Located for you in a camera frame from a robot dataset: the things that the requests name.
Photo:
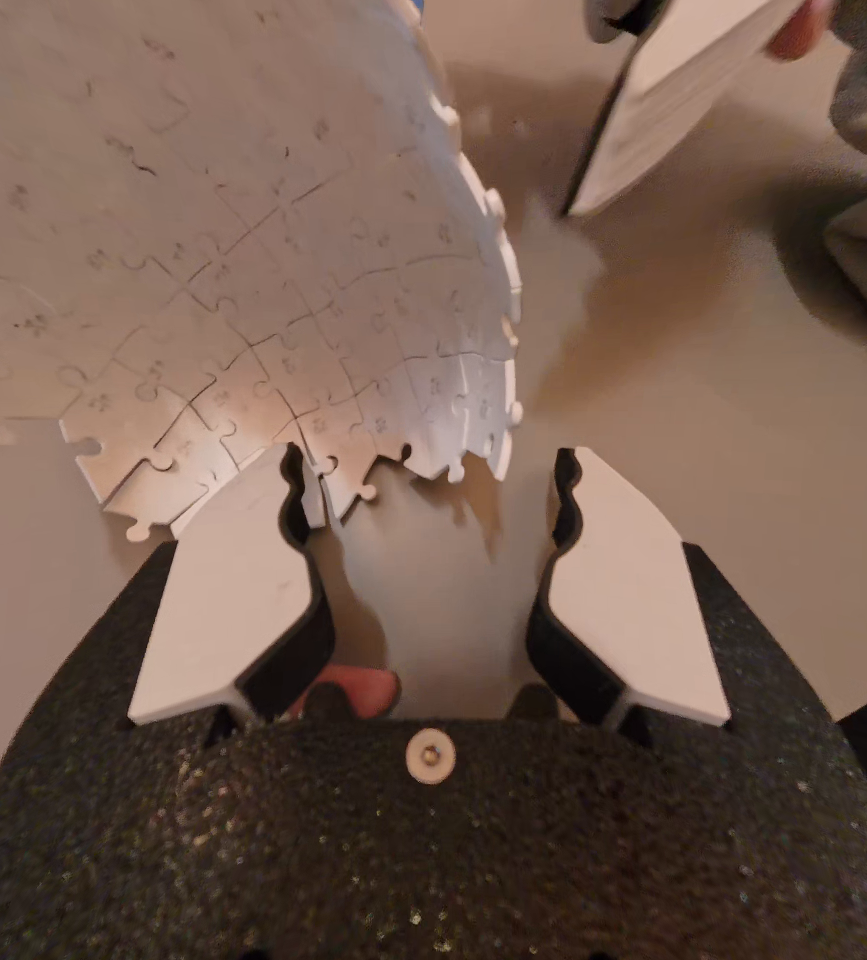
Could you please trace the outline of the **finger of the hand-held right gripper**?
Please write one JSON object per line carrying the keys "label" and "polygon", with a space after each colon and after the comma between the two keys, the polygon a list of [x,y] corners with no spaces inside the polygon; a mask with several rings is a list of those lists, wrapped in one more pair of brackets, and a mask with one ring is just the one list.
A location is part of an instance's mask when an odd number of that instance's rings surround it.
{"label": "finger of the hand-held right gripper", "polygon": [[596,116],[562,212],[594,214],[691,133],[746,63],[795,15],[796,1],[588,1],[596,43],[635,39]]}

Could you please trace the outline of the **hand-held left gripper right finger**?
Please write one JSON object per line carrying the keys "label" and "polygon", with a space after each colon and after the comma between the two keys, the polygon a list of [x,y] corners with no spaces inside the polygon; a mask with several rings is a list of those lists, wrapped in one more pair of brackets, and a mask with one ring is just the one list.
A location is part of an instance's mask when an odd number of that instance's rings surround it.
{"label": "hand-held left gripper right finger", "polygon": [[731,712],[685,544],[587,447],[562,447],[557,515],[526,627],[531,665],[581,723],[646,709],[714,728]]}

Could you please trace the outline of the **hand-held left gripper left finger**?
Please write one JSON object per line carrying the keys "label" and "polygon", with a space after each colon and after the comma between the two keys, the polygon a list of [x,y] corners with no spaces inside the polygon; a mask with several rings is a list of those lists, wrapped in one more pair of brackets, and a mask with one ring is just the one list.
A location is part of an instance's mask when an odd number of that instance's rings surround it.
{"label": "hand-held left gripper left finger", "polygon": [[177,540],[128,708],[137,726],[223,707],[285,715],[328,665],[336,633],[307,548],[304,457],[265,450]]}

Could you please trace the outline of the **white puzzle ball shell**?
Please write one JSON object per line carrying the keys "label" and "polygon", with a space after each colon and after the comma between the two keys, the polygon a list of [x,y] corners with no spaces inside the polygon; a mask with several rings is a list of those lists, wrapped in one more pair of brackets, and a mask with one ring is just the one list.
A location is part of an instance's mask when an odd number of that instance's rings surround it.
{"label": "white puzzle ball shell", "polygon": [[0,442],[180,531],[271,447],[505,479],[522,283],[415,2],[0,2]]}

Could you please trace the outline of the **person's right hand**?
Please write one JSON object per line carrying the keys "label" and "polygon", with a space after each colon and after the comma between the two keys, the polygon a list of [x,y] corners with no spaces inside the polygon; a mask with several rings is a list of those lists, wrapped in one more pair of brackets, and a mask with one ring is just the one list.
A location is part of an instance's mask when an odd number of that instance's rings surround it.
{"label": "person's right hand", "polygon": [[791,63],[807,56],[831,25],[837,1],[804,1],[764,48],[779,63]]}

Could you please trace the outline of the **person's left hand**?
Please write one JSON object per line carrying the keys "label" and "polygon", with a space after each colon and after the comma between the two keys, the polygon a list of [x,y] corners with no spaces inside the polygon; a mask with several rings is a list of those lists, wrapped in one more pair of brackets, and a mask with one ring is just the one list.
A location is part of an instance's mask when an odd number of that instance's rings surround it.
{"label": "person's left hand", "polygon": [[401,692],[400,678],[390,670],[331,664],[285,717],[324,722],[386,718],[397,707]]}

